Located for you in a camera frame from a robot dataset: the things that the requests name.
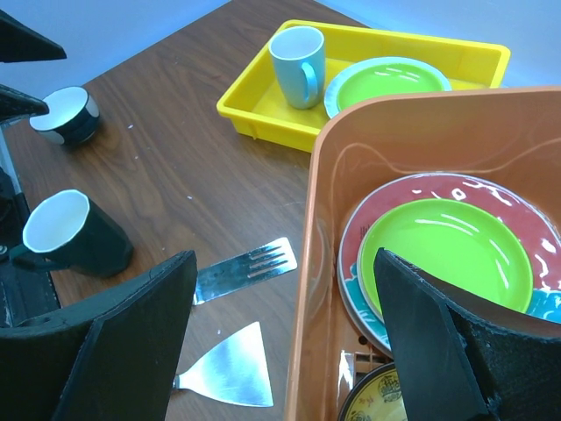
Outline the red and teal plate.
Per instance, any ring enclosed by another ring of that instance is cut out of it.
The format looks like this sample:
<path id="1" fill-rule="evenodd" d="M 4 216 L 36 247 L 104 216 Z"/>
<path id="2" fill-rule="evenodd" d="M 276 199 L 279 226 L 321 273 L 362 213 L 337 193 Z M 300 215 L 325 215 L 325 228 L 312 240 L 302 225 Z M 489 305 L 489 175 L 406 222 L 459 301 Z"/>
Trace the red and teal plate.
<path id="1" fill-rule="evenodd" d="M 560 321 L 560 227 L 536 206 L 496 183 L 470 175 L 424 173 L 388 182 L 348 214 L 337 257 L 339 290 L 352 322 L 366 339 L 390 357 L 387 331 L 363 296 L 357 263 L 370 226 L 395 206 L 420 199 L 453 199 L 475 205 L 505 223 L 519 238 L 533 269 L 534 291 L 527 313 Z"/>

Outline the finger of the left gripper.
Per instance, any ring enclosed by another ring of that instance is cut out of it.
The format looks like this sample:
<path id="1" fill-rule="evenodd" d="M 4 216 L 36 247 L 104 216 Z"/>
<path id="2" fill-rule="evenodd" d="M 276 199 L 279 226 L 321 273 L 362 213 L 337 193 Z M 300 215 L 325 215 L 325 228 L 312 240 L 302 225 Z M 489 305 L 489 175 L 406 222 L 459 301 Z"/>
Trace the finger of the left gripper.
<path id="1" fill-rule="evenodd" d="M 62 46 L 1 11 L 1 62 L 64 60 Z"/>
<path id="2" fill-rule="evenodd" d="M 21 118 L 46 115 L 48 105 L 23 92 L 2 85 L 0 87 L 0 121 L 9 123 Z"/>

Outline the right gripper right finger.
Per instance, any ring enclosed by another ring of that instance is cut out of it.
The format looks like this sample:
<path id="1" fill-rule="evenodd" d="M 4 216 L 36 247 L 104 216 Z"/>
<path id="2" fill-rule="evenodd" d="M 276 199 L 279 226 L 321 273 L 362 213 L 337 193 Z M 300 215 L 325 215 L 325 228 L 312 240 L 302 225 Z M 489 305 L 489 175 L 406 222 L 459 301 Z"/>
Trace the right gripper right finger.
<path id="1" fill-rule="evenodd" d="M 558 420 L 560 325 L 442 281 L 385 248 L 373 272 L 410 420 Z"/>

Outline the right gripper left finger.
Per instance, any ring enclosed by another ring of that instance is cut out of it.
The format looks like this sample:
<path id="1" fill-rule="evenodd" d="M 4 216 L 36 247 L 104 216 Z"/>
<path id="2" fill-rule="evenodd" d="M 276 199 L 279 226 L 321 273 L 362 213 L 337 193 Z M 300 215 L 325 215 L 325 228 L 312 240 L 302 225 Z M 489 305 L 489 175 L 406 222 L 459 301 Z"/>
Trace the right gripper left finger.
<path id="1" fill-rule="evenodd" d="M 1 330 L 3 420 L 162 420 L 195 292 L 183 251 L 129 281 Z"/>

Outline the yellow patterned plate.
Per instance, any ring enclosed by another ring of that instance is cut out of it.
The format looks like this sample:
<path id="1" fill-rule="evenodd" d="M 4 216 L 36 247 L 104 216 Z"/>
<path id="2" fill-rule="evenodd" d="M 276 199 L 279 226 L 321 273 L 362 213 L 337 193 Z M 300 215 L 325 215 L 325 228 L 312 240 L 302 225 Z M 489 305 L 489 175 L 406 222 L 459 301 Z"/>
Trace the yellow patterned plate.
<path id="1" fill-rule="evenodd" d="M 351 390 L 339 421 L 405 421 L 407 414 L 394 363 L 377 367 Z"/>

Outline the white cup green handle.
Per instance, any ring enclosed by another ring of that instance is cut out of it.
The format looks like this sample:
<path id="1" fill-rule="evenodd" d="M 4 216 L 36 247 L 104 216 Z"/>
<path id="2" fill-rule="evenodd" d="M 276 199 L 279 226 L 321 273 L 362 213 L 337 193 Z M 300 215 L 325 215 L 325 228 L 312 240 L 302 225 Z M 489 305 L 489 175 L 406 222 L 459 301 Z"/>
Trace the white cup green handle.
<path id="1" fill-rule="evenodd" d="M 77 189 L 43 200 L 27 219 L 22 240 L 9 259 L 32 272 L 72 269 L 105 278 L 124 271 L 133 252 L 123 228 Z"/>

